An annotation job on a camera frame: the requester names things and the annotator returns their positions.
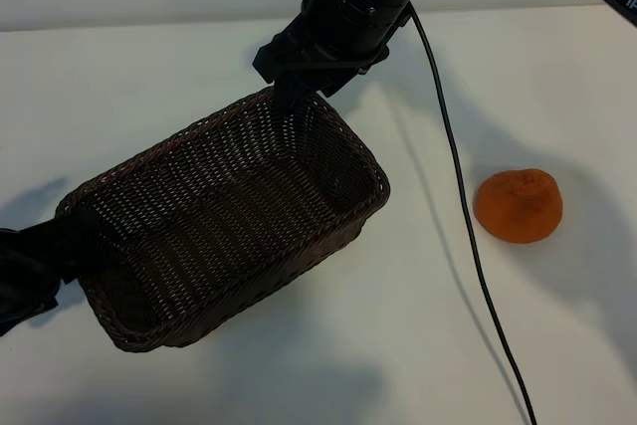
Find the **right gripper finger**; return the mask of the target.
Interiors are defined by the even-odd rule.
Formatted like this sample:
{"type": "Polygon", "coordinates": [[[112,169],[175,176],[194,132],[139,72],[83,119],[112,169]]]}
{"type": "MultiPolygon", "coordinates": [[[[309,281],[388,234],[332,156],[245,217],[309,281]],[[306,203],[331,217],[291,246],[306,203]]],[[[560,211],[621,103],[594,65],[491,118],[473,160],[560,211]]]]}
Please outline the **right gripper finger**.
{"type": "Polygon", "coordinates": [[[292,114],[297,106],[312,90],[296,73],[282,73],[273,85],[272,108],[275,118],[292,114]]]}
{"type": "Polygon", "coordinates": [[[295,77],[303,83],[317,83],[318,60],[316,38],[304,17],[297,16],[270,43],[258,50],[253,67],[266,83],[283,77],[295,77]]]}

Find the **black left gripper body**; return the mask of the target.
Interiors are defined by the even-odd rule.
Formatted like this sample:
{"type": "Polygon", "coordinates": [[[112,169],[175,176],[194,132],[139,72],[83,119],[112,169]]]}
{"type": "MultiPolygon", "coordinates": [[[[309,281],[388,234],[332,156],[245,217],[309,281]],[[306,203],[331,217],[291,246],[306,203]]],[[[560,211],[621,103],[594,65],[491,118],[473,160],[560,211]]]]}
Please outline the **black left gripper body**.
{"type": "Polygon", "coordinates": [[[1,230],[1,335],[58,305],[62,274],[53,244],[32,230],[1,230]]]}

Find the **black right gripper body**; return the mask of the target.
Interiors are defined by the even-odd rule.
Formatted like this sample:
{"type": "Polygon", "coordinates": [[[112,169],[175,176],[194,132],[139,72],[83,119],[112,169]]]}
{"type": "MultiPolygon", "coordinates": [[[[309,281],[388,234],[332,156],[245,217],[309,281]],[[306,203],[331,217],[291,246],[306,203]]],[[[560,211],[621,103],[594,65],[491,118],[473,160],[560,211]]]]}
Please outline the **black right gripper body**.
{"type": "Polygon", "coordinates": [[[298,82],[329,97],[384,60],[409,0],[303,0],[298,82]]]}

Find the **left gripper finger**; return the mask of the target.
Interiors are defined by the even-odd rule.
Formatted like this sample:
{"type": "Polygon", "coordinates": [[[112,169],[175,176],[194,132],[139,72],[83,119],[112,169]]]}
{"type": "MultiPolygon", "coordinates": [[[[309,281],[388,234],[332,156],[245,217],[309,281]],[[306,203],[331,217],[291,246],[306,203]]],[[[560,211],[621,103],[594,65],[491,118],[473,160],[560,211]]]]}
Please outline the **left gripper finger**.
{"type": "Polygon", "coordinates": [[[116,233],[95,210],[80,208],[29,228],[29,248],[39,258],[69,266],[107,266],[116,233]]]}
{"type": "Polygon", "coordinates": [[[83,271],[85,261],[85,247],[83,245],[71,245],[60,247],[60,275],[64,282],[74,281],[83,271]]]}

